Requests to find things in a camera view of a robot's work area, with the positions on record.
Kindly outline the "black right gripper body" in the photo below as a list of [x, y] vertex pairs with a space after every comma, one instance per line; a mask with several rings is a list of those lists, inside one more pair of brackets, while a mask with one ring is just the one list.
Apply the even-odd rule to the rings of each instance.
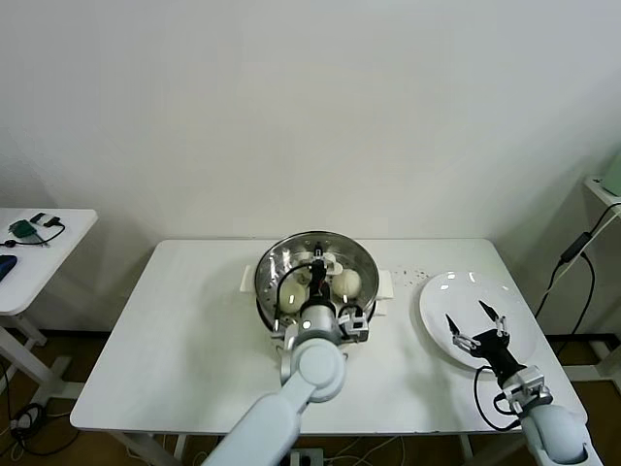
[[498, 380], [508, 380], [526, 368], [508, 349], [509, 334], [505, 330], [488, 330], [472, 337], [470, 354], [485, 359]]

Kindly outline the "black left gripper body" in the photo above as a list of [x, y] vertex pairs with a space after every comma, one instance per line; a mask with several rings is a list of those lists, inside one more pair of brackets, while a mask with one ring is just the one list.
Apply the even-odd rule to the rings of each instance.
[[312, 304], [329, 303], [331, 288], [327, 283], [327, 268], [322, 260], [314, 260], [310, 265], [309, 302]]

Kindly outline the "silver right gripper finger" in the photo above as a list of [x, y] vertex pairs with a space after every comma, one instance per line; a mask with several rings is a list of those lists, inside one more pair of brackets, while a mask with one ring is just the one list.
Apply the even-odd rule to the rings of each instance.
[[445, 315], [452, 344], [463, 351], [473, 351], [480, 347], [480, 342], [463, 334], [449, 315]]
[[494, 329], [487, 330], [482, 332], [477, 336], [478, 339], [491, 339], [493, 337], [503, 339], [508, 336], [507, 325], [506, 325], [506, 317], [500, 316], [493, 307], [489, 306], [485, 302], [479, 300], [479, 305], [482, 310], [486, 313], [486, 315], [492, 320], [495, 325]]

